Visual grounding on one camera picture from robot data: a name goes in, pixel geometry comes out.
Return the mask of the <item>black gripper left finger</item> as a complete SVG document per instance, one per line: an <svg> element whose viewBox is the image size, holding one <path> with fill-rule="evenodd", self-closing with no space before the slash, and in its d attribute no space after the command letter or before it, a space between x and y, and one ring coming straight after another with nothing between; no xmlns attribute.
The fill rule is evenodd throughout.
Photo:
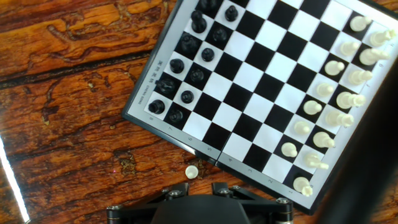
<svg viewBox="0 0 398 224"><path fill-rule="evenodd" d="M134 205L111 205L106 209L107 224L151 223L157 209L164 203L189 195L189 184L182 183L162 189Z"/></svg>

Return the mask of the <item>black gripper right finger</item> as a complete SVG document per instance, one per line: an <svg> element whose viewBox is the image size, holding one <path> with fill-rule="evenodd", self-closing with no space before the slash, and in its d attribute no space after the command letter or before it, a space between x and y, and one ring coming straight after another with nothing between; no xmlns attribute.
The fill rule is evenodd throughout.
<svg viewBox="0 0 398 224"><path fill-rule="evenodd" d="M237 185L228 187L226 182L212 183L212 193L238 202L248 223L293 224L293 203L287 198L268 200Z"/></svg>

